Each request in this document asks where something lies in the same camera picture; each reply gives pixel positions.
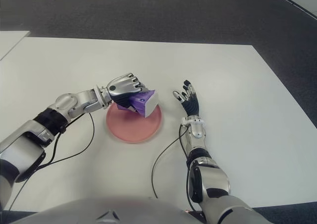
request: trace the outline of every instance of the white block face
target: white block face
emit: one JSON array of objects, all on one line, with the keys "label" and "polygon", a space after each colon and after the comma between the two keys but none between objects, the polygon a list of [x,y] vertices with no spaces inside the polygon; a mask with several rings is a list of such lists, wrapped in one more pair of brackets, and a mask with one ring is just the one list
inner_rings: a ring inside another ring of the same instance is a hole
[{"label": "white block face", "polygon": [[158,93],[155,91],[153,95],[145,103],[145,117],[148,117],[149,115],[151,115],[151,113],[154,111],[158,103],[159,103],[159,96],[158,96]]}]

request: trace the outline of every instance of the black finger segment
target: black finger segment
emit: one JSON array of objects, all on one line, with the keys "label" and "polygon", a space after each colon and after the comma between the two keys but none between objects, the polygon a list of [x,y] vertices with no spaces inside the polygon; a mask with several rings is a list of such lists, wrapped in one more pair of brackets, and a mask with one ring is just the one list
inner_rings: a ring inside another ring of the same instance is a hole
[{"label": "black finger segment", "polygon": [[188,80],[185,80],[185,81],[184,81],[184,84],[185,84],[186,86],[188,86],[188,85],[190,85],[190,82],[189,82]]}]

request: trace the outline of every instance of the purple block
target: purple block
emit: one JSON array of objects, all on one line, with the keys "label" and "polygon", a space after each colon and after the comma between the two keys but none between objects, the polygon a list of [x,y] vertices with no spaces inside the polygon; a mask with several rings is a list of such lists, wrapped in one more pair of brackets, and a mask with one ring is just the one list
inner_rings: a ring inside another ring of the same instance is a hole
[{"label": "purple block", "polygon": [[[135,110],[143,117],[148,117],[158,104],[158,97],[155,90],[137,93],[136,95],[131,96],[129,100]],[[133,110],[132,108],[127,109],[120,105],[117,105],[117,107],[120,110]]]}]

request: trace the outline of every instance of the silver metal joint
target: silver metal joint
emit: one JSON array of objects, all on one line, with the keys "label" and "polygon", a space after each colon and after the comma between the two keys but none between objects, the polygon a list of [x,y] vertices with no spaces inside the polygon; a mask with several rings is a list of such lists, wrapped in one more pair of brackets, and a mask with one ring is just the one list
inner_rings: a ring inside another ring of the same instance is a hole
[{"label": "silver metal joint", "polygon": [[104,109],[109,107],[109,105],[111,104],[112,99],[111,99],[111,96],[109,94],[108,89],[105,88],[104,86],[99,88],[96,85],[94,87],[94,91],[96,93],[96,96],[97,96],[97,99],[98,99],[98,103],[101,105],[101,107],[103,107]]}]

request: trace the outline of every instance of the robotic hand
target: robotic hand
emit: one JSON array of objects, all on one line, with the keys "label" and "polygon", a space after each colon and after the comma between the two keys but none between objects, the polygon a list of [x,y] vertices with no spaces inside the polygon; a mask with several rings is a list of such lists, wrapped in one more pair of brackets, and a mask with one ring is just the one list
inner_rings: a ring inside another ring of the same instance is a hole
[{"label": "robotic hand", "polygon": [[173,91],[187,117],[182,119],[186,131],[186,156],[189,169],[189,196],[198,203],[208,224],[268,224],[263,216],[240,199],[230,196],[230,183],[225,172],[211,158],[205,146],[204,121],[199,116],[199,103],[192,84],[186,80],[186,93]]},{"label": "robotic hand", "polygon": [[27,121],[0,142],[0,211],[8,202],[15,182],[26,180],[45,158],[44,147],[63,133],[73,118],[106,109],[111,101],[129,108],[129,98],[148,89],[132,73],[120,76],[106,87],[95,86],[78,94],[63,94],[33,120]]}]

